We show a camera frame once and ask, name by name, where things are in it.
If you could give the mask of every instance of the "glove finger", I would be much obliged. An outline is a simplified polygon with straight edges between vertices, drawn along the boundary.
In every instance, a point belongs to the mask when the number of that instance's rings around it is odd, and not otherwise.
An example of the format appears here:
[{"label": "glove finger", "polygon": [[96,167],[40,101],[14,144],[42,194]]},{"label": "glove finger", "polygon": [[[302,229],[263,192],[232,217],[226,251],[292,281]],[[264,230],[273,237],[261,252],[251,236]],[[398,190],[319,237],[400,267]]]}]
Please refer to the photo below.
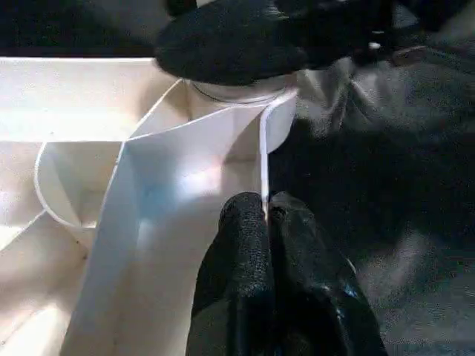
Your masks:
[{"label": "glove finger", "polygon": [[[279,193],[270,203],[271,249],[275,264],[279,321],[299,337],[293,349],[385,355],[379,327],[347,260],[331,243],[313,213],[294,197]],[[326,342],[327,350],[321,350]]]},{"label": "glove finger", "polygon": [[270,347],[274,285],[269,238],[258,194],[223,207],[198,272],[188,355],[256,355]]}]

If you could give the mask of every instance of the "black glove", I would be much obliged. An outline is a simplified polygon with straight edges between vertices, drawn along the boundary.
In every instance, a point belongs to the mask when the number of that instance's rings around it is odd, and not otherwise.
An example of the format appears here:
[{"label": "black glove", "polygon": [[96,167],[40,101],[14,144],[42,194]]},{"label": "black glove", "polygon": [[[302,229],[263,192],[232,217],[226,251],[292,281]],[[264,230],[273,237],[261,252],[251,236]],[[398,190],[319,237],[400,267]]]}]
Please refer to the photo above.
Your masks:
[{"label": "black glove", "polygon": [[157,61],[175,76],[223,85],[326,67],[368,48],[380,1],[216,0],[160,32]]},{"label": "black glove", "polygon": [[261,197],[238,194],[200,267],[187,355],[272,355],[274,296]]},{"label": "black glove", "polygon": [[257,194],[225,204],[198,274],[187,355],[385,355],[350,264],[312,213],[288,194],[270,206],[269,246]]},{"label": "black glove", "polygon": [[305,204],[277,194],[269,224],[284,355],[386,355],[352,266]]}]

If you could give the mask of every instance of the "black rubber glove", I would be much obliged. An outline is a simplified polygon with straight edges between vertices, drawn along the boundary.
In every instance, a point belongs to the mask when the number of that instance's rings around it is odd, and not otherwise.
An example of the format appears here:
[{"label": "black rubber glove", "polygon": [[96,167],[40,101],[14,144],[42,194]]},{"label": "black rubber glove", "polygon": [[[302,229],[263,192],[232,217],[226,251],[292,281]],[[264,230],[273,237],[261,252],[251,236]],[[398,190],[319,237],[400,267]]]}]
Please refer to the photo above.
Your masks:
[{"label": "black rubber glove", "polygon": [[350,263],[300,200],[270,203],[272,264],[284,355],[386,355]]},{"label": "black rubber glove", "polygon": [[273,355],[274,295],[261,197],[238,194],[200,267],[187,355]]},{"label": "black rubber glove", "polygon": [[187,355],[385,355],[353,270],[312,213],[279,194],[270,219],[269,246],[261,197],[225,204],[198,273]]},{"label": "black rubber glove", "polygon": [[157,40],[159,66],[199,82],[246,85],[325,67],[367,48],[379,0],[216,0]]}]

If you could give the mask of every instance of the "curved plastic edge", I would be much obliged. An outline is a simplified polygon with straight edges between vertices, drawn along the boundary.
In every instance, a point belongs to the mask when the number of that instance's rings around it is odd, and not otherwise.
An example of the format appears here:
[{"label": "curved plastic edge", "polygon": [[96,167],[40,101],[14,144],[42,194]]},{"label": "curved plastic edge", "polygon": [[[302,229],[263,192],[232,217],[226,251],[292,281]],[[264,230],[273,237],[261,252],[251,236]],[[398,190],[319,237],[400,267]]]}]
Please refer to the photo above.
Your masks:
[{"label": "curved plastic edge", "polygon": [[166,99],[167,96],[170,95],[170,92],[172,92],[178,85],[183,83],[183,79],[178,79],[175,83],[173,83],[165,93],[162,94],[162,96],[155,102],[155,104],[147,111],[147,113],[144,115],[144,117],[137,123],[137,126],[134,129],[134,132],[132,135],[129,136],[127,139],[133,139],[135,137],[140,137],[143,136],[141,134],[137,135],[137,132],[140,131],[142,126],[151,118],[153,112],[158,108],[159,105],[163,103],[163,101]]},{"label": "curved plastic edge", "polygon": [[269,154],[289,136],[295,116],[298,89],[289,88],[276,98],[261,114],[259,150],[261,155],[261,196],[267,215],[269,202]]},{"label": "curved plastic edge", "polygon": [[75,226],[75,225],[71,224],[70,222],[68,222],[68,221],[62,219],[61,217],[59,217],[54,212],[54,210],[48,205],[48,203],[45,199],[45,196],[42,193],[42,190],[41,190],[41,187],[40,187],[40,184],[39,184],[39,169],[40,169],[40,164],[41,164],[41,160],[42,160],[42,157],[43,157],[43,153],[45,152],[46,146],[48,145],[48,143],[49,142],[43,143],[43,145],[39,149],[38,156],[37,156],[36,162],[35,162],[35,171],[34,171],[34,175],[33,175],[33,184],[35,185],[36,194],[38,195],[39,202],[42,204],[43,208],[46,210],[46,212],[49,213],[49,215],[51,215],[51,217],[53,219],[55,219],[58,223],[63,224],[65,226],[69,227],[69,228],[77,228],[77,226]]}]

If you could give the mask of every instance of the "white divider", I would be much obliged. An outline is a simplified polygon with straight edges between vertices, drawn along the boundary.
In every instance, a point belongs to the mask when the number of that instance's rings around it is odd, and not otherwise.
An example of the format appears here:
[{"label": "white divider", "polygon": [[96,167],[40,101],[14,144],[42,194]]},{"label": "white divider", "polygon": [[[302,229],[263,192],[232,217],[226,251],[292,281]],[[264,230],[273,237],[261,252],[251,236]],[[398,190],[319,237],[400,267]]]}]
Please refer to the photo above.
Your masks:
[{"label": "white divider", "polygon": [[46,212],[0,251],[0,355],[58,354],[85,255]]},{"label": "white divider", "polygon": [[49,142],[35,169],[45,209],[86,247],[91,247],[120,142]]},{"label": "white divider", "polygon": [[43,210],[33,185],[40,146],[0,142],[0,251]]},{"label": "white divider", "polygon": [[220,210],[241,191],[263,193],[263,156],[289,132],[295,95],[286,90],[263,113],[266,104],[230,107],[124,144],[61,355],[184,355]]},{"label": "white divider", "polygon": [[153,59],[0,58],[0,140],[125,140],[175,81]]}]

